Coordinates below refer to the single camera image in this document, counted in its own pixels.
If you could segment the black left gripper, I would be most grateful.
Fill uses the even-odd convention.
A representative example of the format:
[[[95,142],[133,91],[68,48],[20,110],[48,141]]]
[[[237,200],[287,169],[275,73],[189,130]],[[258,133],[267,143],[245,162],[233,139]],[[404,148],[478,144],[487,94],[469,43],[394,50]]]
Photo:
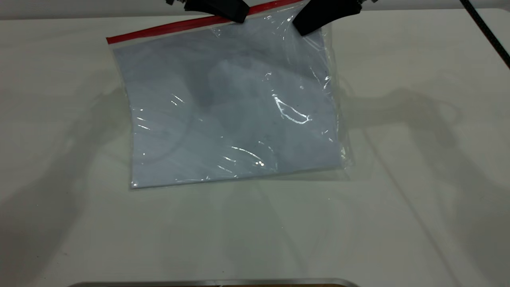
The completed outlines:
[[[167,5],[184,6],[186,11],[217,15],[232,22],[243,23],[250,6],[243,0],[166,0]]]

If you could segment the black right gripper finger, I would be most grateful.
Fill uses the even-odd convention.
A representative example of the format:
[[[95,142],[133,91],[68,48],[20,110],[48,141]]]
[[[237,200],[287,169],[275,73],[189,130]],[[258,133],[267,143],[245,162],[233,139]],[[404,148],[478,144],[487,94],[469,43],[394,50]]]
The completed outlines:
[[[301,36],[362,11],[361,0],[310,0],[296,15],[292,24]]]

